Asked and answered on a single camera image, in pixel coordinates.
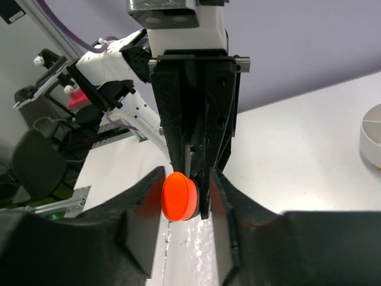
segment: red object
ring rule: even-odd
[[[179,172],[168,176],[161,192],[161,208],[168,220],[190,219],[196,211],[197,201],[197,187],[191,179]]]
[[[86,97],[86,95],[83,93],[81,89],[78,89],[75,93],[69,95],[70,96],[70,102],[67,104],[67,108],[73,109],[77,106],[87,103],[89,99]]]

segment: metal frame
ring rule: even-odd
[[[89,195],[91,186],[75,189],[73,196],[63,201],[56,201],[51,204],[44,204],[39,207],[18,207],[12,210],[20,210],[22,212],[34,213],[39,216],[49,216],[51,214],[65,212],[64,217],[76,217],[79,215],[85,206],[86,199]]]

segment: white connector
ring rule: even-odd
[[[73,94],[73,93],[75,93],[75,91],[76,91],[76,89],[74,87],[72,87],[71,85],[67,85],[64,88],[64,93],[67,95]]]
[[[142,31],[139,30],[124,39],[109,42],[107,50],[103,53],[87,52],[76,64],[77,69],[95,86],[119,80],[141,82],[119,51],[141,33]]]
[[[45,60],[43,59],[43,57],[41,57],[40,55],[38,55],[38,56],[33,60],[33,63],[35,64],[35,66],[43,67],[43,65],[45,64]]]

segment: white table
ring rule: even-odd
[[[381,172],[363,161],[358,150],[361,119],[380,102],[378,73],[240,114],[224,174],[278,213],[380,210]],[[77,183],[93,185],[85,209],[166,163],[153,144],[133,140],[90,152]],[[103,174],[102,179],[96,174]],[[218,285],[211,221],[171,223],[169,234],[166,257],[165,240],[158,242],[156,258],[163,255],[164,261],[155,261],[157,279],[151,285]],[[165,228],[159,237],[165,237]]]

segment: white bowl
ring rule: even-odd
[[[360,150],[369,162],[381,168],[381,104],[369,110],[363,118]]]

